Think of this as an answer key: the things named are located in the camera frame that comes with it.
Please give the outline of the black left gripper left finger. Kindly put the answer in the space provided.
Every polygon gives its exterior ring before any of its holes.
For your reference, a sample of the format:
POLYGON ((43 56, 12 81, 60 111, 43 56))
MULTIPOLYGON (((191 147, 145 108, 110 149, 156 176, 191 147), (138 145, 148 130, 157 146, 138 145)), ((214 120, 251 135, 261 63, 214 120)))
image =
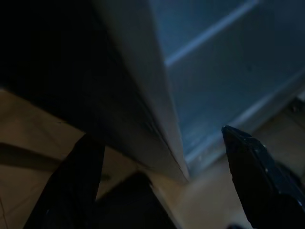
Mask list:
POLYGON ((23 229, 95 229, 105 145, 85 134, 50 176, 23 229))

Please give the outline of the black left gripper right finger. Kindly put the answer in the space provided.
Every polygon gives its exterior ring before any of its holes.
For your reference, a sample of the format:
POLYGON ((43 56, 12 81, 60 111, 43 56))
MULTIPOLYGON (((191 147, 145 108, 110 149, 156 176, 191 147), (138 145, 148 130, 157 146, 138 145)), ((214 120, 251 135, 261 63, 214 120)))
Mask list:
POLYGON ((222 135, 232 181, 254 229, 305 229, 305 188, 256 138, 225 125, 222 135))

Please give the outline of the silver two-door fridge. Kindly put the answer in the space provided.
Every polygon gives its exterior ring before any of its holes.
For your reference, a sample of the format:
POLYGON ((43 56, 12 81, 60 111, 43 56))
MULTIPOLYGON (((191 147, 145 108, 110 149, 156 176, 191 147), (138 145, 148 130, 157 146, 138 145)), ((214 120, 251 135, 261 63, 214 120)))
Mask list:
POLYGON ((0 88, 184 181, 305 89, 305 0, 0 0, 0 88))

